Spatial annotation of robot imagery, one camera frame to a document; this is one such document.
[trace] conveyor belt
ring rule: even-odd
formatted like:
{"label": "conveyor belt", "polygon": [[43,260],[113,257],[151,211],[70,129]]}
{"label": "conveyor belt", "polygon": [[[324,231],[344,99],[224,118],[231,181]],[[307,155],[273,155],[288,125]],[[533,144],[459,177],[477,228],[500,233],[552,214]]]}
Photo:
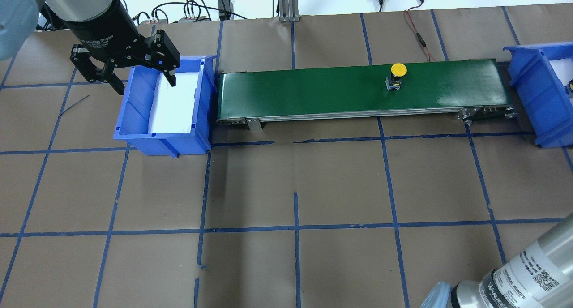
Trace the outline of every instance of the conveyor belt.
{"label": "conveyor belt", "polygon": [[457,112],[511,104],[495,60],[406,64],[400,90],[388,91],[391,65],[227,73],[219,124]]}

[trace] blue bin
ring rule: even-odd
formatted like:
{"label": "blue bin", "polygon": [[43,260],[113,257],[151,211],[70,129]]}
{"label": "blue bin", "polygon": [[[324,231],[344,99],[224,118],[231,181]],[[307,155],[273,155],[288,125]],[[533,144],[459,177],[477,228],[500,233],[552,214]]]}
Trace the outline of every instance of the blue bin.
{"label": "blue bin", "polygon": [[573,145],[573,104],[550,61],[573,58],[573,42],[504,47],[508,68],[541,147]]}
{"label": "blue bin", "polygon": [[214,56],[181,57],[177,72],[199,72],[195,90],[195,107],[190,133],[164,134],[149,132],[149,116],[155,94],[157,77],[155,69],[132,67],[125,88],[113,139],[125,140],[145,155],[205,154],[211,149],[209,142],[209,115],[215,89]]}

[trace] yellow button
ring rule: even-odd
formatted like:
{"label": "yellow button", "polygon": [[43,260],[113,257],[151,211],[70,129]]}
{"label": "yellow button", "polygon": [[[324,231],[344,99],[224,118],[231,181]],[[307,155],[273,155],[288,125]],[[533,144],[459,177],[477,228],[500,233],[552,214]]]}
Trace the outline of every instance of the yellow button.
{"label": "yellow button", "polygon": [[390,71],[392,72],[392,75],[394,75],[395,77],[403,77],[406,75],[406,72],[408,70],[406,69],[406,66],[403,65],[402,63],[396,63],[395,65],[392,65]]}

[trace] white foam insert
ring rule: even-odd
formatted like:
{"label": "white foam insert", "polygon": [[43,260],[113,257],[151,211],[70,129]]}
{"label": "white foam insert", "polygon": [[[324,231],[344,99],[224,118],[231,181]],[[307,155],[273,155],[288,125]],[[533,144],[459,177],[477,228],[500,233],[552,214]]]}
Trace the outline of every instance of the white foam insert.
{"label": "white foam insert", "polygon": [[569,81],[573,80],[573,59],[555,60],[549,61],[549,63],[563,85],[566,86]]}
{"label": "white foam insert", "polygon": [[195,107],[198,72],[177,73],[176,86],[163,74],[157,77],[153,104],[149,115],[149,133],[190,133]]}

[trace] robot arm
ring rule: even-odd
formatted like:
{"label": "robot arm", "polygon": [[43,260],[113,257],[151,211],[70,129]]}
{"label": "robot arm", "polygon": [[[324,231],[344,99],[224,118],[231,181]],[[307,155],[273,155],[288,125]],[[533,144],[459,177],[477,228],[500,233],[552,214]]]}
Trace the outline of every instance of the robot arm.
{"label": "robot arm", "polygon": [[[33,13],[35,21],[26,25],[14,26],[6,8],[0,10],[0,59],[16,53],[23,40],[31,33],[37,21],[38,6],[44,0],[0,2],[0,6],[16,11],[25,4],[26,10]],[[120,0],[45,0],[64,24],[80,40],[72,47],[70,60],[87,81],[109,83],[118,94],[123,94],[124,85],[113,73],[115,68],[143,65],[162,72],[171,86],[175,86],[175,69],[180,66],[180,53],[163,30],[151,37],[139,34],[131,17]],[[104,63],[98,69],[90,60],[94,57]]]}

